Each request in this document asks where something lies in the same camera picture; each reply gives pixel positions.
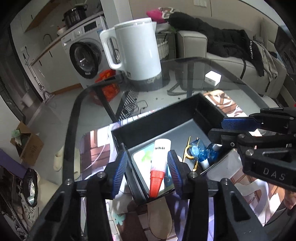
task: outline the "black jacket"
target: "black jacket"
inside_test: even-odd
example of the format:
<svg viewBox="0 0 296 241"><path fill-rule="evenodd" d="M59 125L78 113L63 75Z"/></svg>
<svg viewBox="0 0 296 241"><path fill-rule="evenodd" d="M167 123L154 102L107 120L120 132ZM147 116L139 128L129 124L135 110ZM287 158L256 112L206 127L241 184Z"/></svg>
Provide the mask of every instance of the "black jacket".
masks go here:
<svg viewBox="0 0 296 241"><path fill-rule="evenodd" d="M170 15L168 22L177 30L197 31L207 37L207 52L221 57L236 57L250 61L259 76L264 76L264 67L259 49L244 30L218 29L199 18L182 12Z"/></svg>

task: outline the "washing machine door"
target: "washing machine door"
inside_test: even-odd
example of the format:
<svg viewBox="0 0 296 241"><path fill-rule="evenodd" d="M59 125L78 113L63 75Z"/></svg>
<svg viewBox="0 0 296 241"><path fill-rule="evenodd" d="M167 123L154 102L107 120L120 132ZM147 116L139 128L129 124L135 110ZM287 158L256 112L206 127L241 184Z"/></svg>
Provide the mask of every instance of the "washing machine door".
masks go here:
<svg viewBox="0 0 296 241"><path fill-rule="evenodd" d="M94 43L73 43L69 54L74 68L82 77L93 79L98 74L102 52Z"/></svg>

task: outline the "kettle spout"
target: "kettle spout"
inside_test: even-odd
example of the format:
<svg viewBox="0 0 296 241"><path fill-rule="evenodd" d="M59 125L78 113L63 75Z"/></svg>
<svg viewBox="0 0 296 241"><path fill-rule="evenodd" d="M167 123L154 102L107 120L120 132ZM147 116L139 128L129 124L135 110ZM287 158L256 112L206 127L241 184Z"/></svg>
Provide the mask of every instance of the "kettle spout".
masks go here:
<svg viewBox="0 0 296 241"><path fill-rule="evenodd" d="M154 32L156 31L156 22L152 22L152 26L153 26L153 29L154 29Z"/></svg>

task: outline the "washing machine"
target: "washing machine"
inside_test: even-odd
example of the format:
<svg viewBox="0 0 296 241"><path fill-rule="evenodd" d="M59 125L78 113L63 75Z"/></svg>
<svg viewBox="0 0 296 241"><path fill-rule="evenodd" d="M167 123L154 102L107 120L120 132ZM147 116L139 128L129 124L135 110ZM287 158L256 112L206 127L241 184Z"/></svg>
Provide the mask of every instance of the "washing machine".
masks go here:
<svg viewBox="0 0 296 241"><path fill-rule="evenodd" d="M107 29L107 24L100 16L75 28L61 39L83 88L94 84L99 73L110 69L99 36L104 29Z"/></svg>

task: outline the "blue bottle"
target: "blue bottle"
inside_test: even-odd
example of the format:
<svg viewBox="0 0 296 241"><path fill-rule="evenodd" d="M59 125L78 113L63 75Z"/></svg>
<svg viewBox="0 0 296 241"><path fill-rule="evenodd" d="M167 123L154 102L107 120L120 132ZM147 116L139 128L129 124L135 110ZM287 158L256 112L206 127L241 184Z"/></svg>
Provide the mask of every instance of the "blue bottle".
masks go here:
<svg viewBox="0 0 296 241"><path fill-rule="evenodd" d="M201 164L202 168L206 170L210 167L207 156L207 148L205 147L201 139L197 139L189 144L190 154L194 157L195 160Z"/></svg>
<svg viewBox="0 0 296 241"><path fill-rule="evenodd" d="M221 147L222 145L214 143L209 144L209 146L207 147L207 159L210 165L213 165L217 160Z"/></svg>

